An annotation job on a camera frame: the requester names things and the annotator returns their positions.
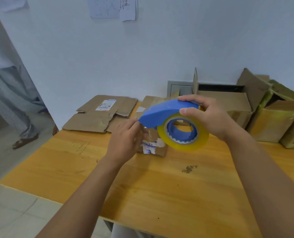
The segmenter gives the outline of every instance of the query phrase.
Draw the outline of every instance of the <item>tape roll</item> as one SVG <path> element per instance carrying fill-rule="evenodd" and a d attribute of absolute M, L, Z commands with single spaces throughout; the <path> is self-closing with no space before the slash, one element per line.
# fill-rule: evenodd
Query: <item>tape roll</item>
<path fill-rule="evenodd" d="M 174 122 L 185 120 L 190 123 L 192 130 L 183 132 Z M 158 134 L 170 147 L 182 151 L 193 151 L 204 146 L 209 139 L 209 132 L 203 124 L 193 117 L 182 116 L 180 113 L 169 116 L 162 125 L 157 126 Z"/>

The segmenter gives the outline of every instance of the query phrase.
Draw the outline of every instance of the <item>fingernail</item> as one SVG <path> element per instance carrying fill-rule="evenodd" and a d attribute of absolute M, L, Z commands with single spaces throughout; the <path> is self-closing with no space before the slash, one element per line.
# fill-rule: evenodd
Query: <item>fingernail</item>
<path fill-rule="evenodd" d="M 180 113 L 181 115 L 186 115 L 186 111 L 187 111 L 187 108 L 181 108 L 181 109 L 179 110 L 179 113 Z"/>

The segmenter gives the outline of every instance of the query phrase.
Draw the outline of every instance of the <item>sandal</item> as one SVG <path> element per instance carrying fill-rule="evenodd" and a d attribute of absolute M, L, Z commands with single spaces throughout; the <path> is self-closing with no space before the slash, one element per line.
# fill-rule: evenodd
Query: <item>sandal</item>
<path fill-rule="evenodd" d="M 18 148 L 20 148 L 20 147 L 22 147 L 22 146 L 36 140 L 38 137 L 39 137 L 39 135 L 36 134 L 34 137 L 32 137 L 30 139 L 20 139 L 20 140 L 18 140 L 16 143 L 14 143 L 12 145 L 12 149 L 18 149 Z"/>

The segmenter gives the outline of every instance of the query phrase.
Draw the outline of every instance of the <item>yellow tape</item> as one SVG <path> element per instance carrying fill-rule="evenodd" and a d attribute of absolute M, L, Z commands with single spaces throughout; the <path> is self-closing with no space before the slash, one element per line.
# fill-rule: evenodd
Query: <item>yellow tape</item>
<path fill-rule="evenodd" d="M 192 144 L 178 144 L 174 142 L 172 139 L 170 139 L 166 134 L 167 127 L 165 127 L 165 123 L 167 122 L 168 119 L 171 119 L 173 117 L 184 119 L 184 116 L 182 116 L 180 113 L 176 113 L 168 117 L 162 125 L 157 126 L 158 134 L 166 144 L 168 144 L 170 147 L 174 149 L 178 149 L 182 151 L 193 151 L 198 148 L 201 148 L 207 143 L 209 139 L 208 130 L 203 126 L 203 124 L 199 120 L 193 117 L 188 117 L 188 119 L 190 119 L 193 122 L 194 126 L 197 129 L 198 139 L 195 142 L 193 142 Z"/>

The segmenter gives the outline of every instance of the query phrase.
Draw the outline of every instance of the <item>blue tape core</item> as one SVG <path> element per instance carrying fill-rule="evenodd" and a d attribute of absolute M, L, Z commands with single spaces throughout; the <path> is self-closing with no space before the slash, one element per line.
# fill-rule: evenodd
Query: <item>blue tape core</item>
<path fill-rule="evenodd" d="M 179 119 L 171 120 L 167 125 L 168 133 L 173 138 L 175 138 L 176 140 L 180 140 L 180 141 L 191 141 L 191 140 L 193 140 L 197 136 L 196 127 L 193 124 L 191 124 L 188 120 L 185 120 L 185 121 L 187 121 L 188 123 L 191 124 L 191 126 L 193 127 L 193 130 L 191 132 L 181 131 L 181 130 L 177 129 L 176 126 L 174 125 L 174 122 L 177 121 L 177 120 L 184 120 L 184 119 L 179 118 Z"/>

